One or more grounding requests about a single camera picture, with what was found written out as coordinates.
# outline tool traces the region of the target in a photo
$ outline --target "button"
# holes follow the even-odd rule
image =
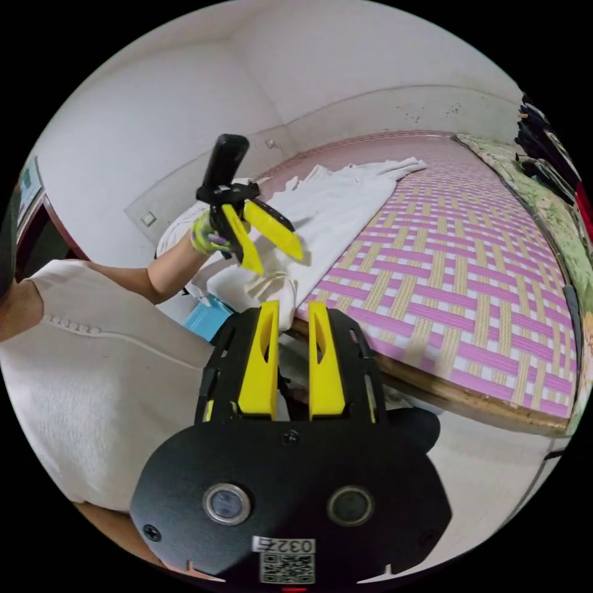
[[[234,484],[216,484],[206,491],[204,511],[216,523],[239,525],[249,517],[249,496]]]
[[[336,490],[327,504],[329,518],[343,527],[357,527],[366,523],[373,512],[371,494],[360,486],[346,486]]]

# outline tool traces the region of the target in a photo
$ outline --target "light switch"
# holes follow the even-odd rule
[[[140,220],[149,227],[155,220],[156,216],[152,212],[147,212],[144,216],[140,218]]]

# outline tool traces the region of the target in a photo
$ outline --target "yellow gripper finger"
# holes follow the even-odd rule
[[[309,303],[309,419],[340,416],[345,407],[327,308],[324,303],[312,301]]]
[[[280,303],[263,303],[239,394],[239,410],[246,416],[276,418],[278,389],[278,323]]]
[[[231,204],[223,204],[222,212],[224,212],[224,215],[227,217],[230,228],[233,230],[233,233],[243,250],[243,262],[241,265],[255,274],[262,276],[264,274],[264,267],[259,258],[258,251],[255,248],[255,245],[253,245],[253,241],[249,238],[249,235],[247,234],[243,223],[237,216],[235,209]]]
[[[214,400],[210,400],[207,404],[204,422],[210,422],[212,418],[212,409],[214,408]]]
[[[246,202],[243,215],[247,222],[275,244],[281,252],[297,260],[303,259],[303,247],[298,237],[257,204]]]

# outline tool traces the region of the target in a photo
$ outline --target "glove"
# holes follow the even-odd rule
[[[246,232],[251,231],[251,225],[243,221]],[[196,251],[204,255],[212,255],[216,251],[231,253],[229,241],[221,237],[210,224],[210,209],[203,212],[191,225],[191,244]]]

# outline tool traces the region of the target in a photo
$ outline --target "label sticker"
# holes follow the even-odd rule
[[[251,550],[259,553],[259,581],[278,585],[315,583],[315,540],[254,536]]]

